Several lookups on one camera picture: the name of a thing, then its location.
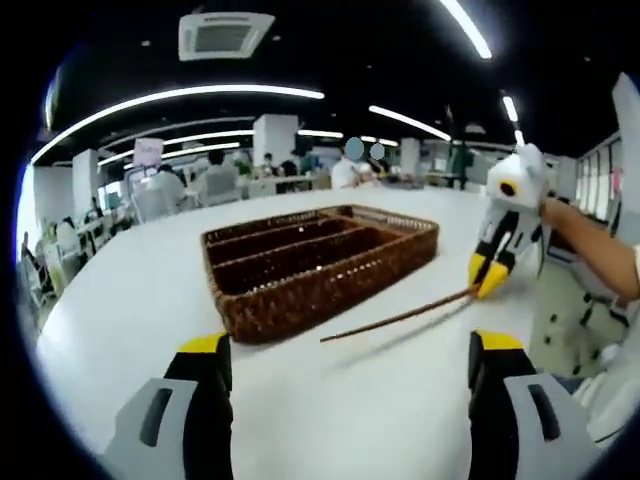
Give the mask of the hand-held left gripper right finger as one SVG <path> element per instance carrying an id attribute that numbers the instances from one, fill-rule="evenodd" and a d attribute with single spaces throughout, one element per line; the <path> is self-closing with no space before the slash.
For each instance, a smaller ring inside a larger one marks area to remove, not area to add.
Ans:
<path id="1" fill-rule="evenodd" d="M 601 456 L 584 408 L 516 338 L 470 334 L 468 387 L 471 479 L 580 479 Z"/>

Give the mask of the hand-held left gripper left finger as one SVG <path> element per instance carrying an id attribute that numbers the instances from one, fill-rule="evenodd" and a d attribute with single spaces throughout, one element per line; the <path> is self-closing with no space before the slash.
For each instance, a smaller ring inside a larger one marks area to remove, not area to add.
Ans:
<path id="1" fill-rule="evenodd" d="M 113 479 L 232 479 L 230 336 L 184 344 L 119 410 L 102 461 Z"/>

